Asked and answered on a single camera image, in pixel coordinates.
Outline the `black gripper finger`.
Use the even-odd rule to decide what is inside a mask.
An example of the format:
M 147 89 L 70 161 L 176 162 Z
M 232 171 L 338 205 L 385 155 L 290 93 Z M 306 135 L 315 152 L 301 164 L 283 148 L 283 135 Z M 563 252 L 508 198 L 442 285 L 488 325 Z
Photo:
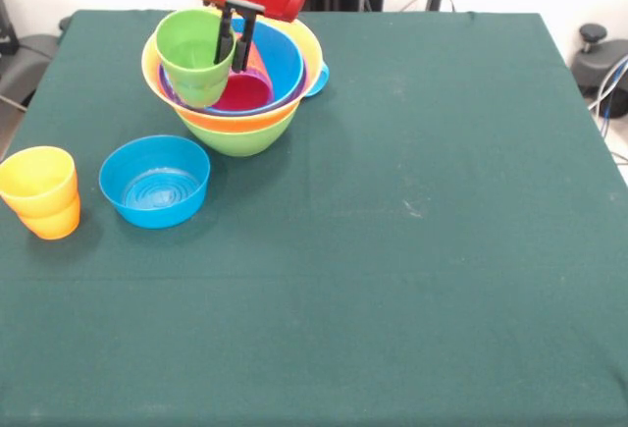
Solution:
M 247 68 L 250 47 L 253 41 L 256 13 L 246 11 L 238 11 L 237 13 L 243 19 L 243 30 L 236 42 L 232 68 L 235 73 L 240 73 Z
M 233 46 L 231 35 L 233 8 L 226 3 L 221 8 L 221 19 L 219 24 L 218 39 L 215 52 L 215 63 L 222 63 L 228 56 Z

